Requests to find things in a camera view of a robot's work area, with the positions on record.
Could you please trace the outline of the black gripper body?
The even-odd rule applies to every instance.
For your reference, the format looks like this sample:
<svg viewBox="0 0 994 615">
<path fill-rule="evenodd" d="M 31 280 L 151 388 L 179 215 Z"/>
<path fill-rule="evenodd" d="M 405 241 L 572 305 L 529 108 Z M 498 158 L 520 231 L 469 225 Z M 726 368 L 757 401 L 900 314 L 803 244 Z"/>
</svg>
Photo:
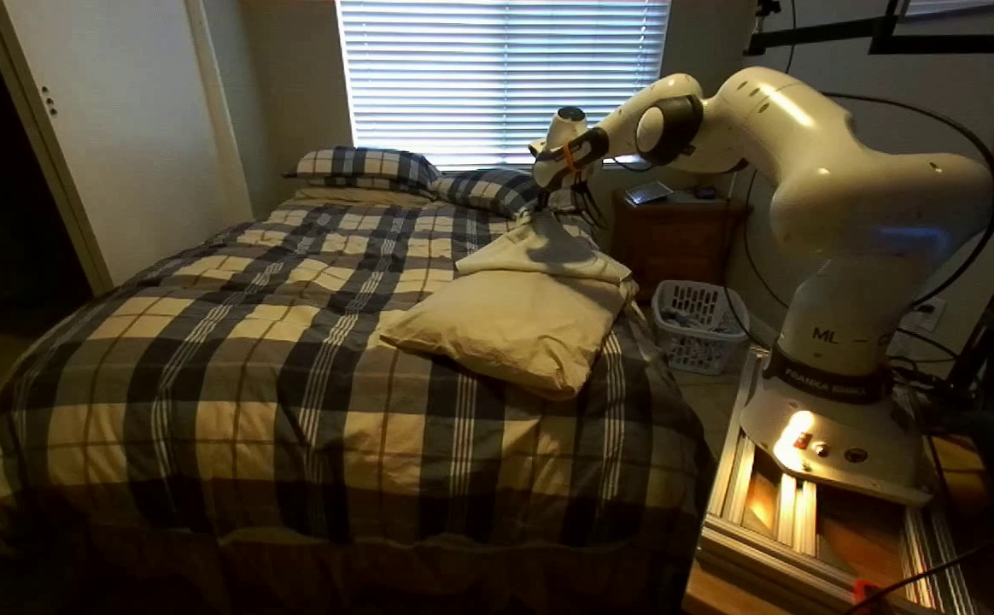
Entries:
<svg viewBox="0 0 994 615">
<path fill-rule="evenodd" d="M 604 155 L 608 136 L 600 129 L 549 129 L 532 158 L 532 211 L 543 211 L 552 192 L 581 184 Z"/>
</svg>

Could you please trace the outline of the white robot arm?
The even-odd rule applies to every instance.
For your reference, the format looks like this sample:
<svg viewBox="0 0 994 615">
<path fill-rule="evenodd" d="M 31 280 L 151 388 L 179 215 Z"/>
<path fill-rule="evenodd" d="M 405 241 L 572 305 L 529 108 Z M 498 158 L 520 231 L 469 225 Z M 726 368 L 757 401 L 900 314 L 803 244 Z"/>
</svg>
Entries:
<svg viewBox="0 0 994 615">
<path fill-rule="evenodd" d="M 532 178 L 556 192 L 619 155 L 693 176 L 751 166 L 771 184 L 771 237 L 818 267 L 791 290 L 767 368 L 846 403 L 884 392 L 884 349 L 908 301 L 994 218 L 987 166 L 875 151 L 844 108 L 776 70 L 741 70 L 715 96 L 684 73 L 656 78 L 546 146 Z"/>
</svg>

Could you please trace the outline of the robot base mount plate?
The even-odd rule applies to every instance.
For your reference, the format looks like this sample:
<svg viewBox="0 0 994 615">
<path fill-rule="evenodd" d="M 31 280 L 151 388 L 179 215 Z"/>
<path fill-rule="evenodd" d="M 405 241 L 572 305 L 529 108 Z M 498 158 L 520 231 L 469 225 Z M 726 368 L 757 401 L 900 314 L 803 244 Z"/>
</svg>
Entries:
<svg viewBox="0 0 994 615">
<path fill-rule="evenodd" d="M 789 615 L 980 615 L 913 415 L 816 406 L 767 376 L 757 344 L 736 372 L 697 563 Z"/>
</svg>

